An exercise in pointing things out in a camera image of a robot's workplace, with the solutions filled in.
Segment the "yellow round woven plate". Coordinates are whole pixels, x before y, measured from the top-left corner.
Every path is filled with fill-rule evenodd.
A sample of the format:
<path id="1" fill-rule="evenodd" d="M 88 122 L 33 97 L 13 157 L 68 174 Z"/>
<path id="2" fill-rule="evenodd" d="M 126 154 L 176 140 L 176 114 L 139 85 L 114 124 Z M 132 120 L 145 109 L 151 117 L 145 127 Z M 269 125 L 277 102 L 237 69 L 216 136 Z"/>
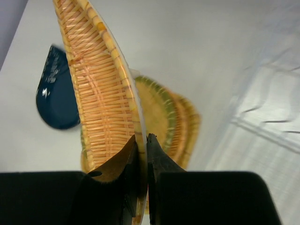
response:
<path id="1" fill-rule="evenodd" d="M 155 134 L 163 150 L 168 152 L 173 146 L 176 127 L 174 100 L 165 87 L 146 76 L 136 77 L 135 85 L 140 96 L 147 133 Z M 85 146 L 84 137 L 81 134 L 82 170 L 88 173 L 95 167 L 102 165 L 116 155 L 128 140 L 129 137 L 126 137 L 123 141 L 114 141 L 112 150 L 108 153 L 103 150 L 93 150 L 93 158 L 88 158 L 88 148 Z"/>

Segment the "dark blue plate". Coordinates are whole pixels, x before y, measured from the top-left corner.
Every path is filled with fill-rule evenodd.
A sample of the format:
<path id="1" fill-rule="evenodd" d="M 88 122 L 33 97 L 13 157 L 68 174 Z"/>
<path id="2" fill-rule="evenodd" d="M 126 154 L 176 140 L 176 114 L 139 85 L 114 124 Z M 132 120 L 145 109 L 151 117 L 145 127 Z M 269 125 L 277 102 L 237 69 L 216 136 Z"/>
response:
<path id="1" fill-rule="evenodd" d="M 54 129 L 66 130 L 80 124 L 79 112 L 66 53 L 51 45 L 36 92 L 37 111 Z"/>

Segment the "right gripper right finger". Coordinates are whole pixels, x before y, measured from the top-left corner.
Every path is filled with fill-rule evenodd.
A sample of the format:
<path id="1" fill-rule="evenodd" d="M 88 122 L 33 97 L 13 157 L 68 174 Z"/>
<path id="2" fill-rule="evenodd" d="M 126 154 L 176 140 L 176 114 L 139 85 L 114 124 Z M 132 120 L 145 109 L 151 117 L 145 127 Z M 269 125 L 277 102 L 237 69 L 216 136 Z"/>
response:
<path id="1" fill-rule="evenodd" d="M 279 225 L 265 181 L 254 172 L 187 172 L 149 134 L 152 225 Z"/>

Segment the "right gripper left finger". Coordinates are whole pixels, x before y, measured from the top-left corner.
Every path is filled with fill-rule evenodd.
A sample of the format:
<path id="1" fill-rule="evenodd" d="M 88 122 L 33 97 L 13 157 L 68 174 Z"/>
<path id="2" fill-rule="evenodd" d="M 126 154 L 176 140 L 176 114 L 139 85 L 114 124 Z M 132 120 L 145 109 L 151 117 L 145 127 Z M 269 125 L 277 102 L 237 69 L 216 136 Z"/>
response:
<path id="1" fill-rule="evenodd" d="M 138 214 L 138 149 L 122 150 L 89 173 L 3 172 L 3 225 L 129 225 Z"/>

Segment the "round orange woven plate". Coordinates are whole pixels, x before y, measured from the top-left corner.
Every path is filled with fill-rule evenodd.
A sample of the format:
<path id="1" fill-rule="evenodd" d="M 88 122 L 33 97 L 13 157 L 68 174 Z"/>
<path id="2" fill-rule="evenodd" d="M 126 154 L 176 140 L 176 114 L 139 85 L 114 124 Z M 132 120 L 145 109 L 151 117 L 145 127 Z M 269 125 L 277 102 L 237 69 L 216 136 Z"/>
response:
<path id="1" fill-rule="evenodd" d="M 171 94 L 175 104 L 176 126 L 168 155 L 178 164 L 187 141 L 187 116 L 185 108 L 180 102 L 180 97 L 174 92 Z"/>

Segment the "small orange woven plate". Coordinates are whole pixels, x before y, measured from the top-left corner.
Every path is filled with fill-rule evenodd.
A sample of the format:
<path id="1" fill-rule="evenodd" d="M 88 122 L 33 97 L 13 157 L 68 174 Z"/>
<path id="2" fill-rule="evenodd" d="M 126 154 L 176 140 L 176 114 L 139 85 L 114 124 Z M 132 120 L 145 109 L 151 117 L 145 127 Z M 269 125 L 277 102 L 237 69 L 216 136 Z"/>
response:
<path id="1" fill-rule="evenodd" d="M 133 139 L 139 193 L 132 223 L 139 225 L 147 196 L 147 132 L 135 81 L 114 36 L 88 0 L 53 4 L 82 127 L 82 169 L 102 166 Z"/>

